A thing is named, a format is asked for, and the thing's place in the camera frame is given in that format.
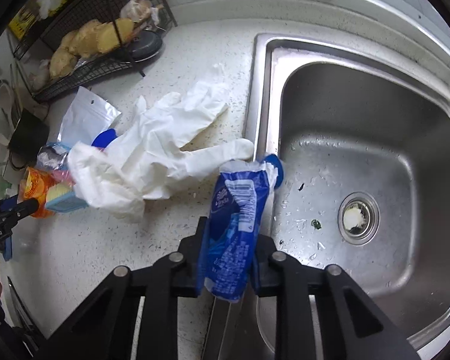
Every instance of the dish rack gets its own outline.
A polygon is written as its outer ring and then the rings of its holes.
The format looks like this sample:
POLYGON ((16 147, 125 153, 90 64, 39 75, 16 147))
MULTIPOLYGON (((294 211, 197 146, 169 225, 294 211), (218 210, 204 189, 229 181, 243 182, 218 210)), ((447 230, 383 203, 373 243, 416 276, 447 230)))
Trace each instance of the dish rack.
MULTIPOLYGON (((102 23, 106 23, 117 19, 121 8, 128 1, 68 0, 52 17, 48 17, 45 20, 37 20, 28 27, 14 51, 14 56, 17 59, 21 59, 39 38, 52 50, 56 50, 67 33, 78 30, 86 22, 98 19, 102 23)), ((153 6, 163 6, 163 9, 159 10, 160 24, 157 31, 159 35, 164 34, 172 25, 176 26, 175 18, 166 0, 150 0, 150 2, 153 6)), ((80 59, 72 73, 61 79, 51 81, 39 92, 32 93, 36 102, 48 102, 84 83, 89 83, 107 74, 125 69, 133 68, 144 76, 142 67, 146 62, 140 64, 134 62, 130 53, 121 42, 119 35, 118 38, 120 40, 119 49, 107 54, 96 55, 86 60, 80 59), (121 58, 116 57, 118 53, 123 53, 121 58)))

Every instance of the white countertop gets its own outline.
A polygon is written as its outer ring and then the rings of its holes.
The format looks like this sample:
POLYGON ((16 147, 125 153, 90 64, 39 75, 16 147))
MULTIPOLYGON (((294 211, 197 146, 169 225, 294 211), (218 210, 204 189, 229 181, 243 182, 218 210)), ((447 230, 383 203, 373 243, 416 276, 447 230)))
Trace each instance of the white countertop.
MULTIPOLYGON (((145 70, 145 78, 130 72, 93 85, 91 90, 123 113, 117 126, 118 132, 123 132, 139 95, 152 104, 170 91, 183 93, 206 67, 220 62, 231 87, 230 107, 187 149, 241 137, 253 42, 260 32, 324 39, 394 59, 397 67, 405 60, 371 40, 316 25, 268 19, 208 21, 173 28, 164 38, 162 56, 145 70)), ((438 90, 447 90, 435 80, 438 90)), ((72 99, 73 95, 67 96, 52 105, 48 117, 51 136, 72 99)), ((12 278, 35 322, 48 336, 115 266, 138 269, 175 251, 183 237, 195 232, 199 216, 208 214, 215 179, 216 175, 169 200, 147 202, 140 224, 123 223, 92 208, 42 220, 26 218, 14 228, 12 261, 5 263, 0 258, 1 276, 12 278)), ((180 360, 200 358, 211 303, 205 290, 199 299, 179 299, 180 360)))

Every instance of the stainless steel sink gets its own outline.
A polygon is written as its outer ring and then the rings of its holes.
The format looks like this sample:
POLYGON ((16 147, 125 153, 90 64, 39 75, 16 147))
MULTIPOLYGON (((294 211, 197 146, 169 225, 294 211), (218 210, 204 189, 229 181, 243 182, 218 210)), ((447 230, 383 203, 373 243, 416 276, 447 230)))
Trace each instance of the stainless steel sink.
MULTIPOLYGON (((416 349, 450 325, 445 98, 351 50, 258 35, 245 135, 286 169, 260 229, 277 249, 342 266, 416 349)), ((250 289, 216 301, 204 358, 272 358, 275 313, 250 289)))

